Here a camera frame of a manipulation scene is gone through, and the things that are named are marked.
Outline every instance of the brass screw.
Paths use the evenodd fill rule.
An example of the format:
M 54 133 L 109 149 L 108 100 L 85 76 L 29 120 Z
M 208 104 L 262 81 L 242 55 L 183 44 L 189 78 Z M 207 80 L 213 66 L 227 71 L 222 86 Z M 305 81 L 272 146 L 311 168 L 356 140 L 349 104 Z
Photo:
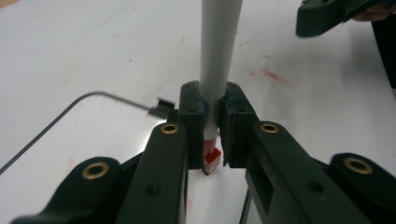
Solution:
M 103 161 L 95 162 L 89 164 L 85 169 L 82 171 L 82 177 L 86 179 L 96 179 L 103 175 L 105 175 L 108 171 L 107 163 Z
M 260 128 L 266 132 L 266 133 L 277 133 L 279 132 L 279 129 L 274 125 L 270 123 L 264 123 Z
M 161 132 L 162 133 L 177 133 L 178 132 L 178 126 L 175 124 L 165 124 L 161 127 Z
M 373 173 L 373 168 L 371 167 L 371 165 L 367 164 L 367 162 L 363 160 L 353 157 L 348 157 L 344 159 L 344 165 L 350 170 L 361 175 L 370 175 Z

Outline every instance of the white tube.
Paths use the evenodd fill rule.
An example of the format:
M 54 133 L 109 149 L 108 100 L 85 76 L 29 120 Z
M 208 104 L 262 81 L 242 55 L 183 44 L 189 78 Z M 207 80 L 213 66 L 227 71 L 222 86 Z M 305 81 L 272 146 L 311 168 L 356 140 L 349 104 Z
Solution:
M 215 141 L 242 0 L 202 1 L 200 94 L 206 105 L 204 139 Z

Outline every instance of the white pole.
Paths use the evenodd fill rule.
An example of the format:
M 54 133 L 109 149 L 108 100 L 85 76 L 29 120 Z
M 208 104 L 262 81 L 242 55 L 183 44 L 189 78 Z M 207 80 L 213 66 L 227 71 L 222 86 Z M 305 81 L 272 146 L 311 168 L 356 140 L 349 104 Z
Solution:
M 206 106 L 204 155 L 216 146 L 219 100 L 224 96 L 242 0 L 202 1 L 200 94 Z

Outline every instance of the white cylinder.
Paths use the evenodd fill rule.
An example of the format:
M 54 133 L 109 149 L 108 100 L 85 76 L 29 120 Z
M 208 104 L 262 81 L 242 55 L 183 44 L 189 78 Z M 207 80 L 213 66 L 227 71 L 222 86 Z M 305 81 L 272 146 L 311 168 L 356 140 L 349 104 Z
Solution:
M 242 0 L 203 0 L 200 94 L 205 102 L 204 139 L 216 139 Z

